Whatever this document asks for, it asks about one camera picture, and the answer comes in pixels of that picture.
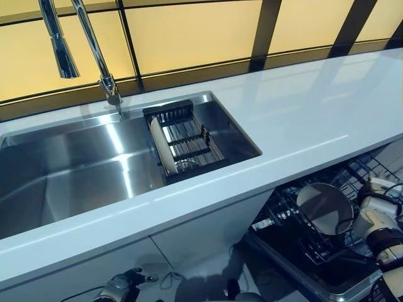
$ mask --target stainless steel sink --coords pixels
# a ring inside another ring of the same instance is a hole
[[[144,108],[185,99],[227,164],[261,152],[210,92],[9,133],[0,148],[0,238],[59,221],[166,185]]]

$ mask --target dish rack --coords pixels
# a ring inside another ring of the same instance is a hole
[[[393,182],[400,181],[375,157],[370,154],[362,154],[349,161],[277,187],[255,218],[252,228],[257,231],[270,225],[283,227],[290,220],[296,221],[300,226],[301,234],[303,234],[299,236],[296,243],[316,265],[331,261],[347,249],[353,249],[357,253],[371,256],[372,253],[368,246],[355,235],[352,227],[341,235],[344,243],[341,244],[340,240],[335,240],[335,236],[327,236],[319,232],[315,225],[299,211],[296,204],[298,193],[304,186],[313,182],[324,182],[340,189],[347,196],[353,205],[356,216],[360,210],[356,203],[357,194],[360,187],[368,179],[369,173]],[[398,202],[403,204],[402,196],[399,196]]]
[[[206,126],[195,116],[191,100],[146,108],[143,114],[149,129],[151,121],[157,118],[178,170],[177,174],[170,174],[159,159],[157,164],[161,166],[166,184],[228,165],[229,160],[224,158]]]

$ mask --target chrome faucet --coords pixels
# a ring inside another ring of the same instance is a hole
[[[106,100],[108,103],[116,106],[116,110],[118,111],[120,118],[123,119],[122,108],[120,106],[122,103],[122,98],[116,86],[115,80],[109,73],[109,70],[106,66],[101,49],[98,45],[98,41],[96,40],[93,27],[89,22],[84,4],[82,3],[82,0],[71,0],[71,3],[77,12],[77,16],[86,34],[99,71],[101,72],[101,79],[98,81],[98,84],[105,91]],[[79,77],[77,67],[73,61],[69,47],[67,46],[67,42],[63,37],[62,28],[60,27],[53,0],[39,0],[39,6],[52,41],[53,51],[55,54],[57,67],[59,68],[60,76],[65,79]]]

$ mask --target countertop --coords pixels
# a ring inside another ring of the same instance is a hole
[[[0,240],[0,289],[133,242],[403,136],[402,49],[139,94],[212,91],[262,156]],[[109,112],[105,101],[0,124],[0,135]]]

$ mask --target dishwasher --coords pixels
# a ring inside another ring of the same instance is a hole
[[[324,235],[297,206],[301,189],[321,182],[343,192],[356,217],[360,210],[357,195],[369,176],[401,182],[403,139],[278,186],[253,221],[245,241],[310,301],[383,301],[375,284],[382,272],[368,261],[372,253],[353,227],[339,236]],[[401,194],[397,199],[403,204]],[[397,223],[402,228],[401,218]]]

